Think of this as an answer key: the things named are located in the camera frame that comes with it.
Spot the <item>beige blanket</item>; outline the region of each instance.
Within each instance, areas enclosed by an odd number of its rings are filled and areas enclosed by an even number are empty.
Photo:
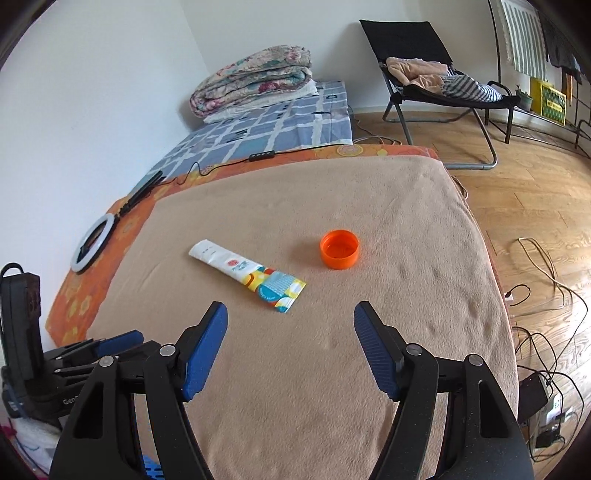
[[[441,75],[447,75],[447,65],[444,63],[389,57],[386,59],[386,66],[402,86],[413,83],[429,92],[441,95],[441,87],[443,86]]]
[[[337,228],[361,240],[351,270],[320,260],[320,238]],[[276,312],[189,257],[204,238],[308,285],[288,313]],[[517,410],[510,328],[482,235],[430,158],[290,164],[161,200],[89,334],[137,328],[174,342],[214,300],[228,307],[228,332],[205,389],[186,406],[217,479],[368,478],[396,405],[377,388],[355,335],[361,300],[434,355],[482,355]],[[440,395],[423,477],[437,462],[445,404]],[[138,410],[142,448],[155,459],[145,406]]]

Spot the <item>power strip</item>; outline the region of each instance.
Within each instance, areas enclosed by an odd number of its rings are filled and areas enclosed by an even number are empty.
[[[562,408],[562,398],[560,395],[554,395],[552,402],[548,402],[540,415],[540,427],[551,424],[560,414]]]

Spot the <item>blue gripper pad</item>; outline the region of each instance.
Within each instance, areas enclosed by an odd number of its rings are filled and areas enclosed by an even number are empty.
[[[137,330],[132,330],[103,340],[96,347],[96,356],[100,358],[105,355],[116,355],[142,343],[144,343],[144,335]]]
[[[182,389],[185,401],[190,401],[203,390],[227,329],[228,309],[220,303],[187,361],[187,376]]]
[[[397,400],[400,396],[400,389],[394,377],[396,373],[394,360],[390,357],[386,346],[360,303],[355,307],[353,324],[378,388],[387,393],[390,399]]]
[[[147,455],[144,455],[144,469],[146,470],[146,475],[152,480],[164,480],[164,474],[160,465]]]

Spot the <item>power adapter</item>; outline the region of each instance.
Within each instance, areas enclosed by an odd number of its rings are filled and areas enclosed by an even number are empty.
[[[552,428],[543,431],[535,439],[536,448],[547,448],[560,438],[560,423]]]

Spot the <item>orange tablecloth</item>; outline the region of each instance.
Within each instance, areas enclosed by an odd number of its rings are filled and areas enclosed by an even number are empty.
[[[200,176],[199,172],[194,171],[188,176],[182,174],[177,180],[156,187],[147,198],[121,219],[104,250],[88,270],[81,275],[77,275],[72,271],[68,273],[49,312],[46,322],[47,331],[57,346],[78,342],[86,338],[86,332],[92,325],[99,306],[107,295],[115,272],[117,272],[123,257],[137,237],[144,222],[150,216],[154,205],[160,199],[203,183],[261,168],[323,158],[374,157],[376,155],[422,155],[438,159],[437,154],[427,147],[409,145],[334,145],[279,154],[275,158],[253,163],[244,162],[226,165],[206,176]],[[118,212],[126,200],[127,198],[123,198],[115,202],[109,212]]]

